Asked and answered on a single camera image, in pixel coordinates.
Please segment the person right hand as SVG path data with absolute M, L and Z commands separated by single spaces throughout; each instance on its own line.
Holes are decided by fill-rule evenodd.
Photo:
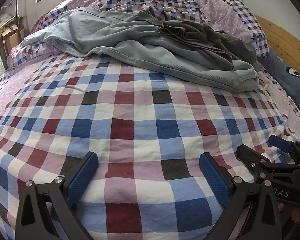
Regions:
M 289 219 L 291 219 L 295 224 L 300 224 L 300 207 L 279 203 L 278 209 L 283 225 L 286 224 Z

